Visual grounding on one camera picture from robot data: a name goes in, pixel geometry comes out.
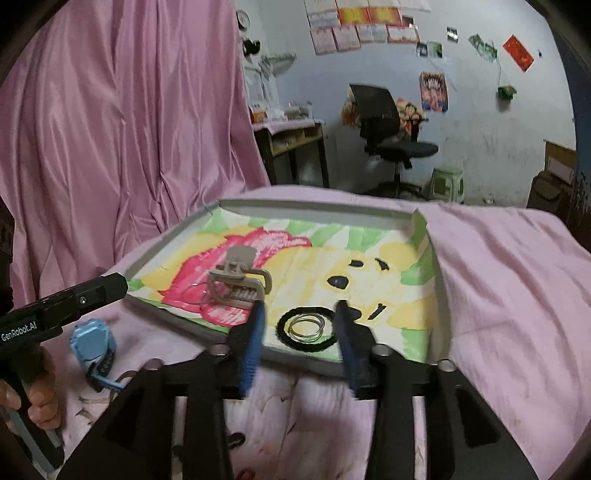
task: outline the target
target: white wall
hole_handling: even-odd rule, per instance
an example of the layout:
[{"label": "white wall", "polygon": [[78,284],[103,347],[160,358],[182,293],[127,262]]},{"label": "white wall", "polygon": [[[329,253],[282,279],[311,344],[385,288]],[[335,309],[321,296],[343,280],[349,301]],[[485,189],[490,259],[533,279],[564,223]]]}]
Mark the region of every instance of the white wall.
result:
[{"label": "white wall", "polygon": [[[434,165],[454,164],[464,169],[471,203],[480,203],[492,193],[500,204],[524,205],[532,178],[543,168],[544,139],[575,148],[573,111],[560,56],[548,25],[525,0],[430,0],[431,13],[413,12],[421,40],[443,43],[446,59],[436,64],[417,59],[414,46],[392,44],[317,57],[303,0],[258,2],[271,50],[293,51],[298,56],[292,68],[277,79],[281,102],[313,100],[316,115],[327,121],[332,186],[363,191],[392,170],[368,162],[358,134],[340,126],[342,101],[337,96],[344,99],[346,84],[361,79],[382,82],[394,96],[418,103],[416,71],[420,69],[445,72],[450,110],[446,114],[428,112],[430,123],[420,140],[437,142],[440,154],[415,160],[413,170],[403,173],[405,179],[425,183]],[[447,41],[447,26],[458,29],[459,43]],[[501,83],[511,83],[518,91],[506,111],[499,111],[496,100],[498,65],[478,56],[467,41],[474,33],[494,42],[504,73]],[[535,58],[526,73],[502,48],[512,34]],[[304,165],[306,174],[319,177],[314,158]]]}]

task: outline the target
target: gray tray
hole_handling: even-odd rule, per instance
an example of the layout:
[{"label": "gray tray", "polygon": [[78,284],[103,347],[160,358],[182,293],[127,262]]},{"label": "gray tray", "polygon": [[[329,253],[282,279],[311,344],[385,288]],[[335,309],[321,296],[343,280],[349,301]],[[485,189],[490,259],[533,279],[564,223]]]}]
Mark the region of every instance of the gray tray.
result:
[{"label": "gray tray", "polygon": [[[202,221],[203,225],[205,225],[212,212],[219,207],[240,215],[252,217],[307,220],[318,223],[340,223],[342,225],[379,229],[400,228],[402,224],[408,222],[410,218],[410,214],[405,212],[359,205],[263,199],[218,200],[217,202],[205,205],[198,212],[189,216],[169,233],[165,234],[159,243],[150,248],[136,263],[125,271],[125,277],[128,280],[131,280],[136,276],[142,276],[142,269],[146,267],[148,263],[158,260],[158,257],[164,258],[168,255],[166,247],[172,240],[182,236],[186,228],[195,222]],[[427,362],[429,363],[436,362],[441,358],[447,358],[451,338],[447,294],[437,261],[435,267],[435,292],[437,296],[437,304],[439,306],[439,323],[435,325],[431,331],[427,355]],[[210,330],[184,318],[177,317],[166,310],[149,305],[131,295],[127,295],[127,300],[131,304],[142,309],[148,309],[152,314],[156,314],[156,316],[163,322],[195,336],[205,345],[219,343],[223,341],[225,337],[225,334],[223,333]],[[290,354],[288,352],[282,352],[267,347],[263,349],[262,358],[263,360],[273,363],[329,377],[342,378],[344,376],[342,364],[340,362],[302,356],[301,354]]]}]

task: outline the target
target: beige clip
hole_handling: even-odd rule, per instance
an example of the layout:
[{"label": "beige clip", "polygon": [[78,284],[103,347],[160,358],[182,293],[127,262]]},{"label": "beige clip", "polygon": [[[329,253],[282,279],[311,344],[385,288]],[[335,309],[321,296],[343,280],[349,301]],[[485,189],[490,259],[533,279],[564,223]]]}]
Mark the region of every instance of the beige clip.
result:
[{"label": "beige clip", "polygon": [[[237,245],[228,248],[225,263],[210,270],[207,278],[207,289],[215,302],[249,310],[255,300],[265,299],[265,294],[271,291],[272,278],[267,270],[252,268],[255,257],[256,248],[253,247]],[[260,275],[265,284],[257,278],[247,277],[247,273]],[[216,289],[216,282],[228,286],[229,292],[220,294]]]}]

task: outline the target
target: human hand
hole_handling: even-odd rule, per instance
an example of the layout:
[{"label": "human hand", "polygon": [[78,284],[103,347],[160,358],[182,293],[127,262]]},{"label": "human hand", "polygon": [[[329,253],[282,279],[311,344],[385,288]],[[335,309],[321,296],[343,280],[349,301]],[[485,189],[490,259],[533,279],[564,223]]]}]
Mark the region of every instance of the human hand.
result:
[{"label": "human hand", "polygon": [[[44,372],[31,384],[27,392],[31,407],[29,418],[43,430],[53,430],[61,423],[61,412],[56,397],[56,367],[45,348],[43,352]],[[21,408],[21,399],[5,381],[0,380],[0,407]]]}]

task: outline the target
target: pink curtain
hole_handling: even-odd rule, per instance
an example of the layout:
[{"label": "pink curtain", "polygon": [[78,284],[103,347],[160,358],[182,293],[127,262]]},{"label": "pink curtain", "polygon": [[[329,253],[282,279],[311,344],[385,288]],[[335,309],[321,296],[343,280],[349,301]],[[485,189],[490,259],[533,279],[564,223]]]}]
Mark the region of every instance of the pink curtain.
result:
[{"label": "pink curtain", "polygon": [[268,184],[232,0],[70,0],[0,88],[0,154],[17,306]]}]

